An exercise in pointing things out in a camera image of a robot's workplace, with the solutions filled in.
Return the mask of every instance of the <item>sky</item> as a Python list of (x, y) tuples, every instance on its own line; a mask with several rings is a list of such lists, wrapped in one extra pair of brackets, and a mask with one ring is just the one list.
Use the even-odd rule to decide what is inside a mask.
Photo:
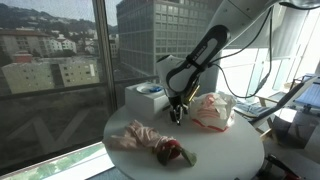
[[(121, 0), (106, 0), (108, 24), (117, 25), (116, 5)], [(0, 0), (7, 6), (44, 11), (52, 16), (95, 21), (92, 0)]]

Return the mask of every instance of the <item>black cable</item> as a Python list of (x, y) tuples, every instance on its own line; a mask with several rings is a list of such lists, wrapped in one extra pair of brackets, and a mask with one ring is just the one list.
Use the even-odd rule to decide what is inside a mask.
[[(268, 16), (269, 16), (269, 14), (270, 13), (272, 13), (273, 12), (273, 7), (271, 7), (270, 9), (269, 9), (269, 12), (268, 12), (268, 15), (267, 15), (267, 17), (266, 18), (268, 18)], [(260, 81), (260, 83), (259, 83), (259, 85), (258, 85), (258, 87), (257, 87), (257, 89), (255, 90), (255, 92), (253, 93), (253, 94), (251, 94), (251, 95), (249, 95), (249, 96), (238, 96), (238, 95), (236, 95), (231, 89), (230, 89), (230, 87), (229, 87), (229, 84), (228, 84), (228, 81), (227, 81), (227, 78), (226, 78), (226, 75), (225, 75), (225, 73), (224, 73), (224, 71), (223, 71), (223, 69), (218, 65), (218, 64), (212, 64), (212, 65), (214, 65), (214, 66), (217, 66), (220, 70), (221, 70), (221, 72), (222, 72), (222, 74), (223, 74), (223, 77), (224, 77), (224, 80), (225, 80), (225, 82), (226, 82), (226, 85), (227, 85), (227, 88), (229, 89), (229, 91), (231, 92), (231, 94), (232, 95), (234, 95), (235, 97), (237, 97), (237, 98), (251, 98), (251, 97), (253, 97), (253, 96), (255, 96), (259, 91), (260, 91), (260, 89), (263, 87), (263, 85), (266, 83), (266, 81), (267, 81), (267, 79), (268, 79), (268, 77), (269, 77), (269, 75), (270, 75), (270, 73), (271, 73), (271, 69), (272, 69), (272, 14), (271, 14), (271, 16), (270, 16), (270, 26), (269, 26), (269, 59), (270, 59), (270, 63), (269, 63), (269, 71), (268, 71), (268, 73), (266, 74), (266, 76)], [(233, 56), (233, 55), (235, 55), (235, 54), (238, 54), (238, 53), (240, 53), (242, 50), (240, 50), (240, 51), (238, 51), (238, 52), (236, 52), (236, 53), (234, 53), (234, 54), (231, 54), (231, 56)]]
[(240, 49), (239, 51), (237, 51), (237, 52), (235, 52), (235, 53), (232, 53), (232, 54), (229, 54), (229, 55), (226, 55), (226, 56), (222, 56), (222, 57), (219, 57), (219, 58), (211, 61), (211, 62), (208, 64), (208, 68), (210, 68), (215, 62), (217, 62), (217, 61), (219, 61), (219, 60), (221, 60), (221, 59), (224, 59), (224, 58), (227, 58), (227, 57), (230, 57), (230, 56), (234, 56), (234, 55), (236, 55), (236, 54), (239, 54), (239, 53), (241, 53), (243, 50), (245, 50), (246, 48), (248, 48), (248, 47), (258, 38), (258, 36), (260, 35), (260, 33), (261, 33), (261, 31), (262, 31), (265, 23), (266, 23), (267, 20), (268, 20), (268, 17), (269, 17), (269, 15), (270, 15), (271, 11), (272, 11), (272, 8), (269, 9), (268, 14), (267, 14), (266, 18), (263, 20), (263, 23), (262, 23), (262, 25), (261, 25), (258, 33), (257, 33), (256, 36), (252, 39), (252, 41), (249, 42), (249, 44), (247, 44), (245, 47), (243, 47), (242, 49)]

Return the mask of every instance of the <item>round white table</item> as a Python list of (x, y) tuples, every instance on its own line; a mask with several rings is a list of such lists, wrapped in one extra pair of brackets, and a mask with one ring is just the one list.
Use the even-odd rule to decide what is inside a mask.
[(169, 115), (157, 120), (144, 120), (120, 108), (109, 119), (104, 138), (123, 135), (124, 127), (133, 120), (144, 126), (156, 128), (161, 135), (173, 136), (182, 147), (197, 154), (197, 163), (190, 167), (180, 155), (162, 166), (150, 150), (116, 151), (107, 149), (113, 164), (126, 176), (136, 179), (228, 179), (247, 180), (261, 168), (264, 148), (255, 129), (236, 115), (235, 124), (225, 132), (202, 129), (190, 120), (182, 120), (181, 126), (171, 123)]

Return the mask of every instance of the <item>crumpled cloth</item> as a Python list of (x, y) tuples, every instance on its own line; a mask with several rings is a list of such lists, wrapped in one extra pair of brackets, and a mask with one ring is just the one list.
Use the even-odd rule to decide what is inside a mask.
[(159, 148), (163, 143), (175, 140), (173, 137), (161, 136), (157, 130), (143, 126), (134, 120), (127, 127), (123, 136), (112, 135), (102, 142), (106, 147), (117, 150), (140, 149), (146, 147)]

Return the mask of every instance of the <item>apartment building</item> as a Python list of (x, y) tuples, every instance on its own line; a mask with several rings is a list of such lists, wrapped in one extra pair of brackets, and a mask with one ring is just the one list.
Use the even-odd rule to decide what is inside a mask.
[(38, 31), (2, 29), (0, 30), (0, 46), (11, 59), (19, 51), (31, 53), (35, 50), (42, 57), (49, 57), (53, 53), (50, 36)]

